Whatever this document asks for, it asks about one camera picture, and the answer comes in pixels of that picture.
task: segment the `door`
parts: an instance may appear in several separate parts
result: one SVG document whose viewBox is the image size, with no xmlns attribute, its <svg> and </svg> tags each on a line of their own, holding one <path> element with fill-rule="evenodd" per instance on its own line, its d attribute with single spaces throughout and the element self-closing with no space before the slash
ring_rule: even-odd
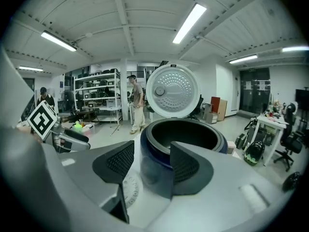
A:
<svg viewBox="0 0 309 232">
<path fill-rule="evenodd" d="M 23 78 L 23 79 L 27 83 L 29 88 L 31 88 L 32 91 L 34 91 L 34 78 Z M 24 109 L 23 114 L 20 117 L 21 121 L 25 121 L 29 117 L 29 115 L 33 112 L 34 109 L 35 109 L 35 104 L 34 104 L 34 95 L 33 95 L 31 100 L 27 104 L 26 108 Z"/>
<path fill-rule="evenodd" d="M 233 99 L 232 99 L 232 107 L 231 111 L 236 111 L 237 110 L 237 104 L 238 104 L 238 77 L 234 75 L 233 73 Z"/>
<path fill-rule="evenodd" d="M 270 95 L 269 68 L 240 71 L 240 110 L 260 114 Z"/>
</svg>

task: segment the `beige pants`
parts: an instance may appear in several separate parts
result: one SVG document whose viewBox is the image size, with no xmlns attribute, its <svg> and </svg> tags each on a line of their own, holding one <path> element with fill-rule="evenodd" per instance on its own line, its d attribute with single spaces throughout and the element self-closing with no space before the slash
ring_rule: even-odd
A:
<svg viewBox="0 0 309 232">
<path fill-rule="evenodd" d="M 134 125 L 132 126 L 132 131 L 139 130 L 141 126 L 145 125 L 145 116 L 143 112 L 143 107 L 134 108 Z"/>
</svg>

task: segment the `fluorescent ceiling light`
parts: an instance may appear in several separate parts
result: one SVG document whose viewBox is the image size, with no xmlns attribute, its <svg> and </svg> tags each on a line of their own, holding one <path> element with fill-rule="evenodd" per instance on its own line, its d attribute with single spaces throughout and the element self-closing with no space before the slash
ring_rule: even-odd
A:
<svg viewBox="0 0 309 232">
<path fill-rule="evenodd" d="M 197 20 L 202 16 L 202 14 L 206 11 L 206 8 L 203 6 L 196 4 L 187 17 L 186 21 L 184 22 L 183 26 L 180 28 L 179 32 L 177 33 L 173 43 L 179 44 L 186 34 L 189 32 L 191 27 L 197 22 Z"/>
<path fill-rule="evenodd" d="M 32 68 L 32 67 L 26 67 L 26 66 L 19 66 L 20 70 L 28 70 L 28 71 L 35 71 L 35 72 L 42 72 L 43 69 L 38 68 Z"/>
<path fill-rule="evenodd" d="M 238 58 L 236 60 L 230 61 L 230 64 L 235 64 L 235 63 L 238 63 L 238 62 L 243 62 L 243 61 L 255 59 L 255 58 L 257 58 L 257 55 L 252 55 L 252 56 L 248 56 L 248 57 L 245 57 L 245 58 Z"/>
<path fill-rule="evenodd" d="M 58 37 L 50 34 L 49 32 L 47 31 L 44 31 L 42 34 L 41 34 L 42 37 L 72 51 L 72 52 L 75 52 L 76 51 L 76 48 L 75 47 L 72 47 L 71 45 L 69 45 L 68 43 L 65 43 L 63 40 L 59 39 Z"/>
<path fill-rule="evenodd" d="M 309 46 L 292 46 L 292 47 L 285 47 L 282 49 L 282 52 L 293 52 L 293 51 L 309 51 Z"/>
</svg>

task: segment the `rice cooker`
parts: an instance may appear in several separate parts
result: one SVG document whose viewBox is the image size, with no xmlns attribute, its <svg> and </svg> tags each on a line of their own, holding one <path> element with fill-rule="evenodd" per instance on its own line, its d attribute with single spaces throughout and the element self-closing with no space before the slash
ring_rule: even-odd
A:
<svg viewBox="0 0 309 232">
<path fill-rule="evenodd" d="M 172 142 L 196 145 L 224 154 L 227 153 L 227 142 L 212 126 L 184 118 L 196 108 L 200 97 L 198 82 L 188 68 L 176 64 L 161 66 L 149 77 L 146 96 L 151 108 L 166 119 L 151 123 L 141 134 L 141 178 L 151 191 L 171 198 L 176 195 L 173 185 L 175 167 L 170 155 Z M 212 174 L 213 171 L 205 173 L 209 179 Z"/>
</svg>

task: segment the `shelving unit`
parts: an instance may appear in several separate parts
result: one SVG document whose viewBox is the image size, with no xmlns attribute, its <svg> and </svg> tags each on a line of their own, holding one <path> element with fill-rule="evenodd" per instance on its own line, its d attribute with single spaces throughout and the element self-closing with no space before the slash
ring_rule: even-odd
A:
<svg viewBox="0 0 309 232">
<path fill-rule="evenodd" d="M 104 85 L 104 86 L 94 86 L 94 87 L 84 87 L 85 82 L 92 82 L 92 83 L 98 83 L 100 80 L 107 80 L 107 81 L 114 81 L 113 85 Z M 77 88 L 76 83 L 77 82 L 82 82 L 83 85 L 81 88 Z M 100 88 L 113 88 L 115 91 L 115 96 L 113 97 L 98 97 L 98 98 L 84 98 L 85 93 L 91 93 L 91 90 L 96 90 Z M 117 89 L 120 90 L 120 74 L 117 72 L 114 73 L 106 73 L 106 74 L 100 74 L 100 75 L 91 75 L 91 76 L 86 76 L 82 78 L 75 78 L 74 79 L 74 95 L 77 93 L 82 92 L 83 94 L 83 102 L 84 106 L 82 109 L 91 109 L 91 110 L 100 110 L 100 111 L 110 111 L 110 115 L 97 115 L 97 118 L 99 121 L 104 121 L 104 122 L 117 122 L 119 124 L 119 121 L 122 119 L 122 113 L 121 113 L 121 106 L 120 104 L 117 104 L 118 98 L 120 96 L 117 96 Z M 98 101 L 98 100 L 107 100 L 107 99 L 115 99 L 115 107 L 107 107 L 107 106 L 97 106 L 93 108 L 89 108 L 88 106 L 85 106 L 85 101 Z M 75 98 L 75 108 L 77 108 L 77 99 Z"/>
</svg>

